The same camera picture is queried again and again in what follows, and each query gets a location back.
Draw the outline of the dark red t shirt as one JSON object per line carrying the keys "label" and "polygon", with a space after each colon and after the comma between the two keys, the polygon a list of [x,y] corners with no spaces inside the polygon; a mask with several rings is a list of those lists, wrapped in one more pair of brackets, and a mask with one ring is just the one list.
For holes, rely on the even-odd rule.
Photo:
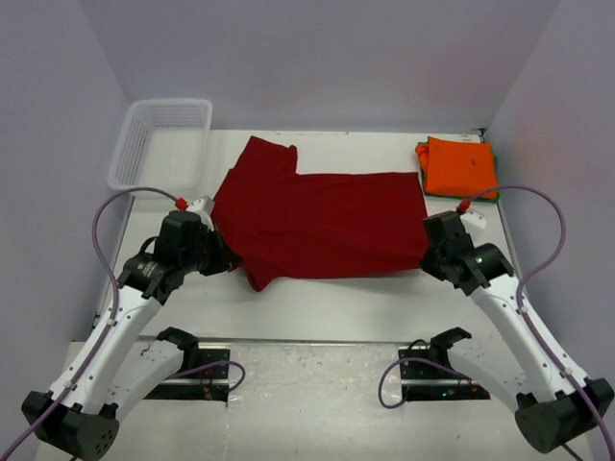
{"label": "dark red t shirt", "polygon": [[212,220],[254,290],[418,267],[429,240],[417,174],[300,174],[297,160],[296,147],[252,136],[214,197]]}

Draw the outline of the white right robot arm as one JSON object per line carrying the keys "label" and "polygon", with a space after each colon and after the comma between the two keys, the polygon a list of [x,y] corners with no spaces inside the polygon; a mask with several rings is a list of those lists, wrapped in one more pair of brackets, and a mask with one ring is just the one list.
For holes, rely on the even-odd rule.
{"label": "white right robot arm", "polygon": [[429,353],[441,377],[468,376],[514,415],[526,441],[549,453],[598,426],[614,400],[604,378],[590,377],[565,352],[518,291],[519,280],[495,245],[475,245],[458,211],[424,219],[429,248],[421,269],[466,295],[501,334],[517,363],[507,366],[463,329]]}

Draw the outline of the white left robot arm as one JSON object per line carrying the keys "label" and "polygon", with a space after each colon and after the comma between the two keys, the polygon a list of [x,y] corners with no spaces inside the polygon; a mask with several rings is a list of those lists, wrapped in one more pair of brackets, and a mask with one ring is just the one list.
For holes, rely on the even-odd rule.
{"label": "white left robot arm", "polygon": [[128,259],[111,305],[84,346],[46,392],[31,392],[22,413],[39,441],[81,460],[99,460],[122,420],[168,378],[207,369],[197,338],[166,328],[134,366],[118,372],[142,330],[191,273],[223,273],[237,261],[209,214],[194,206],[169,212],[157,237]]}

